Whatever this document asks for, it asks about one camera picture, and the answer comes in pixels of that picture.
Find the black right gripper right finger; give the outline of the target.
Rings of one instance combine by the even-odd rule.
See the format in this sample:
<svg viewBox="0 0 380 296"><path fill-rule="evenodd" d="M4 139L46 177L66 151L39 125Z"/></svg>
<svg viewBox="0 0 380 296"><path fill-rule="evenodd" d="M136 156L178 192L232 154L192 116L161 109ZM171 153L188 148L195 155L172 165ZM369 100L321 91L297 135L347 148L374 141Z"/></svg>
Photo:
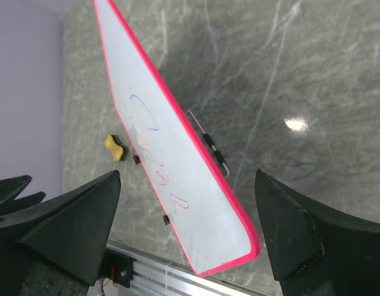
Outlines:
<svg viewBox="0 0 380 296"><path fill-rule="evenodd" d="M255 199L283 295L380 295L380 223L313 200L262 170Z"/></svg>

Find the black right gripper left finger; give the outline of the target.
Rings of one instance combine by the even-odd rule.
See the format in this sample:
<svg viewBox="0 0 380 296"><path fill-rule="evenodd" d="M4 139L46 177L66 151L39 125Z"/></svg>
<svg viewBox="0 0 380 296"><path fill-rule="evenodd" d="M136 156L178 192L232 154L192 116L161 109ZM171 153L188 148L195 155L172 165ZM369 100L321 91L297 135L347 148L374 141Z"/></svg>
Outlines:
<svg viewBox="0 0 380 296"><path fill-rule="evenodd" d="M0 295L86 295L98 279L120 191L114 170L0 216Z"/></svg>

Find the yellow and black eraser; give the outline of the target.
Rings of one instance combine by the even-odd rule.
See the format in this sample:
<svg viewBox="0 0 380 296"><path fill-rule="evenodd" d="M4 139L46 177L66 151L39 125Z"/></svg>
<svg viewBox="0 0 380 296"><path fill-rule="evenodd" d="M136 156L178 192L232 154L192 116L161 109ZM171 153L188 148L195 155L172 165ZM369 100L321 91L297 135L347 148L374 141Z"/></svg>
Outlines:
<svg viewBox="0 0 380 296"><path fill-rule="evenodd" d="M129 151L129 148L121 142L116 134L108 134L104 146L117 162L124 161Z"/></svg>

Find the red-framed whiteboard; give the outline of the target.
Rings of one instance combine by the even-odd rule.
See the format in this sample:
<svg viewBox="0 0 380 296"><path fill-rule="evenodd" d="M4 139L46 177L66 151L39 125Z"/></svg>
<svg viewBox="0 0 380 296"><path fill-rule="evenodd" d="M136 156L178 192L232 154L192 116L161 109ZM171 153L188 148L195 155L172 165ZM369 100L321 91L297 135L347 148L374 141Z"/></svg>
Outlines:
<svg viewBox="0 0 380 296"><path fill-rule="evenodd" d="M113 1L94 8L117 110L198 276L254 260L253 222Z"/></svg>

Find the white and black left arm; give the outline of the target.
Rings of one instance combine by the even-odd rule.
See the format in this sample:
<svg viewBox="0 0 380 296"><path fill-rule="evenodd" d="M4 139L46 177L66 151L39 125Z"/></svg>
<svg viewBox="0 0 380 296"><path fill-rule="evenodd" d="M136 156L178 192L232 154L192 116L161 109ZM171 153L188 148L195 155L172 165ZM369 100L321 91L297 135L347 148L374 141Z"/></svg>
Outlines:
<svg viewBox="0 0 380 296"><path fill-rule="evenodd" d="M42 202L46 194L39 191L17 199L17 196L31 183L29 175L0 180L0 216L18 212Z"/></svg>

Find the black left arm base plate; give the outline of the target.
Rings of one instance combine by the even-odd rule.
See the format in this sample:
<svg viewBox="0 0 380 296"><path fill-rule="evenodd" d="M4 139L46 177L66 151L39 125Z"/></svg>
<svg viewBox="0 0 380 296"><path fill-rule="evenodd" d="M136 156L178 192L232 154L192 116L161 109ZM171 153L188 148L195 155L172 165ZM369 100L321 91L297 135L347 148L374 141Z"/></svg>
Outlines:
<svg viewBox="0 0 380 296"><path fill-rule="evenodd" d="M98 279L110 279L114 284L130 288L133 280L133 258L117 251L106 249L98 272Z"/></svg>

